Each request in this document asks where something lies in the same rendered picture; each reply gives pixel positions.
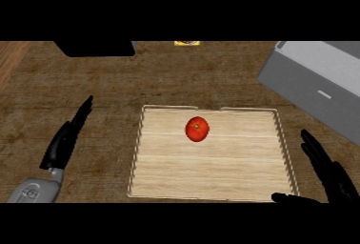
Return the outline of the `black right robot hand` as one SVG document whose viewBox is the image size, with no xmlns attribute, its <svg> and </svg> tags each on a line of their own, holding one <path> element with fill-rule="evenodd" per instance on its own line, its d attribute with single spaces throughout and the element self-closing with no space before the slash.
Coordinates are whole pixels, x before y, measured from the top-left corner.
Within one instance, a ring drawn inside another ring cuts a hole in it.
<svg viewBox="0 0 360 244">
<path fill-rule="evenodd" d="M 331 204 L 360 204 L 360 193 L 347 174 L 345 168 L 334 161 L 312 133 L 301 130 L 301 149 L 309 157 L 317 179 Z"/>
</svg>

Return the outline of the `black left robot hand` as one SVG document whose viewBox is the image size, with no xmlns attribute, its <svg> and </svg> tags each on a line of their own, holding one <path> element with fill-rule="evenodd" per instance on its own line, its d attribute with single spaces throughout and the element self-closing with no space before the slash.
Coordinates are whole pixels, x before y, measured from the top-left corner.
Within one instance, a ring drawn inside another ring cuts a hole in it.
<svg viewBox="0 0 360 244">
<path fill-rule="evenodd" d="M 64 170 L 67 168 L 74 153 L 77 137 L 92 112 L 92 105 L 93 96 L 89 96 L 77 110 L 74 119 L 65 122 L 52 138 L 40 164 L 43 170 L 52 168 Z"/>
</svg>

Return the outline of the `pale wooden tray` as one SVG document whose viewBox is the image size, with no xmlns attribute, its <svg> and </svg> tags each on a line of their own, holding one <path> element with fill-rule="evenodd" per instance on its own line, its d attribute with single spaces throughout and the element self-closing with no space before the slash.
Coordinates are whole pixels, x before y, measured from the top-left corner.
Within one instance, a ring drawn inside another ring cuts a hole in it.
<svg viewBox="0 0 360 244">
<path fill-rule="evenodd" d="M 196 116 L 210 125 L 201 142 L 186 135 Z M 142 107 L 130 197 L 269 202 L 273 193 L 300 194 L 275 109 Z"/>
</svg>

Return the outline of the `red tomato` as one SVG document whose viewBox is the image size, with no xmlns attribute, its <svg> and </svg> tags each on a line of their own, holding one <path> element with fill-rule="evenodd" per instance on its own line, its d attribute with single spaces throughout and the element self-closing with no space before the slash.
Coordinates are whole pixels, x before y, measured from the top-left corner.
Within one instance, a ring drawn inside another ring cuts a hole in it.
<svg viewBox="0 0 360 244">
<path fill-rule="evenodd" d="M 201 142 L 210 133 L 210 125 L 207 120 L 196 116 L 186 125 L 186 135 L 194 142 Z"/>
</svg>

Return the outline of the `grey box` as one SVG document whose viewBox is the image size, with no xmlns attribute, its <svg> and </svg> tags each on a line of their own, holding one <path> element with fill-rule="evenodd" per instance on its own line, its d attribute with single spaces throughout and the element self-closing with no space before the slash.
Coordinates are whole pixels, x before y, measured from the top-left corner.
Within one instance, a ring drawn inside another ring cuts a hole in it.
<svg viewBox="0 0 360 244">
<path fill-rule="evenodd" d="M 360 41 L 281 41 L 257 81 L 360 146 Z"/>
</svg>

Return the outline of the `black appliance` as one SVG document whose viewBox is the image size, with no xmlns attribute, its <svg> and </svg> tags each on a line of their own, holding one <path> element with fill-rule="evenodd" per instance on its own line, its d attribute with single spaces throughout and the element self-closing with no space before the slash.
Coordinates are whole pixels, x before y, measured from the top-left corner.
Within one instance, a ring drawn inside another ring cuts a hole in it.
<svg viewBox="0 0 360 244">
<path fill-rule="evenodd" d="M 56 41 L 55 44 L 61 51 L 70 57 L 106 57 L 136 55 L 136 49 L 130 41 Z"/>
</svg>

